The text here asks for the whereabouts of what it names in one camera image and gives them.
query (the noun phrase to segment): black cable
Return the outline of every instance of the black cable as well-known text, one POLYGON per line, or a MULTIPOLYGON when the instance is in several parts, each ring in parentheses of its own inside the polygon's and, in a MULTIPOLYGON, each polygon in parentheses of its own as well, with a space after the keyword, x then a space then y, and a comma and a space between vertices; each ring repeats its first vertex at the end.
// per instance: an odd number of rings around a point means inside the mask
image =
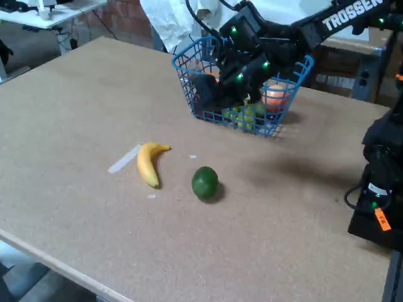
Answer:
POLYGON ((226 2, 225 0, 219 0, 224 6, 228 7, 229 9, 233 10, 233 11, 237 11, 235 9, 235 7, 233 7, 232 5, 230 5, 228 2, 226 2))
MULTIPOLYGON (((392 204, 392 195, 390 193, 390 167, 388 162, 383 159, 383 168, 384 168, 384 172, 385 172, 385 190, 386 190, 386 196, 387 196, 387 202, 381 207, 382 211, 385 211, 391 204, 392 204)), ((357 205, 352 204, 349 202, 348 200, 348 196, 354 192, 355 190, 359 189, 359 188, 364 188, 364 184, 360 181, 355 187, 352 187, 350 190, 348 190, 345 194, 344 194, 344 202, 353 210, 359 212, 359 213, 364 213, 364 214, 372 214, 373 211, 372 210, 364 210, 362 208, 357 207, 357 205)))
POLYGON ((189 0, 185 0, 185 4, 186 7, 188 8, 189 13, 191 14, 191 16, 193 17, 193 19, 195 19, 195 21, 205 30, 207 31, 209 34, 211 34, 211 36, 215 37, 219 43, 221 43, 221 37, 218 33, 217 30, 214 30, 213 28, 209 28, 206 24, 204 24, 195 14, 195 12, 192 10, 190 4, 189 4, 189 0))
POLYGON ((95 11, 93 11, 93 14, 95 15, 95 17, 98 18, 98 20, 103 24, 103 26, 105 26, 105 28, 113 35, 113 37, 119 41, 119 39, 117 38, 117 36, 115 35, 115 33, 108 27, 108 25, 105 24, 105 22, 95 13, 95 11))
POLYGON ((362 211, 359 207, 357 207, 357 205, 355 205, 355 204, 352 204, 352 203, 350 203, 349 201, 348 201, 348 196, 352 193, 352 192, 354 192, 355 190, 358 190, 358 189, 360 189, 360 188, 362 188, 363 187, 363 184, 361 183, 361 182, 359 182, 356 186, 354 186, 354 187, 352 187, 350 190, 348 190, 345 194, 344 194, 344 202, 350 207, 350 208, 352 208, 353 210, 355 210, 355 211, 362 211))
POLYGON ((91 41, 91 40, 92 40, 93 33, 91 32, 91 27, 90 27, 90 25, 89 25, 89 21, 88 21, 87 15, 86 15, 86 13, 85 13, 84 11, 82 11, 81 8, 73 7, 73 8, 54 8, 54 9, 56 9, 56 10, 63 10, 63 9, 64 9, 64 10, 72 10, 72 9, 78 9, 78 10, 82 13, 82 15, 84 16, 84 18, 85 18, 85 20, 86 20, 87 29, 88 29, 88 41, 91 41))

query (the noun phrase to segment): metal frame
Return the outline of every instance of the metal frame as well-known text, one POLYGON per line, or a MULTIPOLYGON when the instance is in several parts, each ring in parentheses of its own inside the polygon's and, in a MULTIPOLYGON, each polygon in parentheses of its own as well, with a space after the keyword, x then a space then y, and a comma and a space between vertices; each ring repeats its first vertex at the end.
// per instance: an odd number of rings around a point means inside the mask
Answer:
POLYGON ((376 89, 375 96, 378 95, 390 54, 396 41, 397 32, 395 31, 384 48, 375 49, 372 55, 362 55, 353 90, 351 91, 353 99, 368 101, 373 89, 376 89))
POLYGON ((393 251, 390 258, 388 274, 383 289, 382 302, 403 301, 403 256, 393 251))

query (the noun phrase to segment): white cloth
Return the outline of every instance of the white cloth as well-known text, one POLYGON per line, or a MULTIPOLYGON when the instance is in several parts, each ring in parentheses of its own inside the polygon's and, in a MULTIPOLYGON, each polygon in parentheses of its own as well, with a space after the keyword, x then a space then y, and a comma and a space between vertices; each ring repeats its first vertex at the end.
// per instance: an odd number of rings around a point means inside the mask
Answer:
MULTIPOLYGON (((219 29, 235 14, 234 11, 219 3, 219 0, 190 0, 189 2, 198 15, 209 12, 203 21, 215 29, 219 29)), ((227 2, 235 5, 239 0, 227 0, 227 2)), ((291 24, 331 5, 331 0, 251 0, 251 2, 264 19, 281 24, 291 24)), ((184 0, 140 0, 140 3, 169 52, 188 39, 189 34, 200 36, 200 27, 189 14, 184 0)), ((368 30, 361 36, 354 36, 351 28, 347 28, 336 36, 369 40, 368 30)))

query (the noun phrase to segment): white plastic strip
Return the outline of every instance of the white plastic strip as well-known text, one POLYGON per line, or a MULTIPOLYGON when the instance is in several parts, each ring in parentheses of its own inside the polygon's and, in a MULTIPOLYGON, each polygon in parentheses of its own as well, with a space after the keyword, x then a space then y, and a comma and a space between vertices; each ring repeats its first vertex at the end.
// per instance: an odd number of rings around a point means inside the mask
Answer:
POLYGON ((371 190, 372 192, 374 192, 375 194, 379 194, 379 195, 383 195, 383 196, 388 195, 388 192, 386 190, 381 189, 380 187, 377 187, 376 185, 372 184, 371 182, 368 185, 368 189, 371 190))
POLYGON ((125 167, 132 159, 134 159, 139 153, 141 145, 137 145, 131 151, 127 152, 120 160, 115 162, 108 170, 109 173, 113 174, 120 171, 125 167))

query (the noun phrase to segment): brick wall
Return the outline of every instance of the brick wall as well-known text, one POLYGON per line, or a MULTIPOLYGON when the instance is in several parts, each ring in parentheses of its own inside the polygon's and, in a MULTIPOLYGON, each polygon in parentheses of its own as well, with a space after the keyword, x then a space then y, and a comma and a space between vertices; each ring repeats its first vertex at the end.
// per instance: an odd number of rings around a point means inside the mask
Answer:
MULTIPOLYGON (((109 0, 108 5, 97 9, 97 14, 112 31, 125 31, 151 37, 150 22, 140 0, 109 0)), ((102 26, 93 14, 88 14, 91 26, 102 26)))

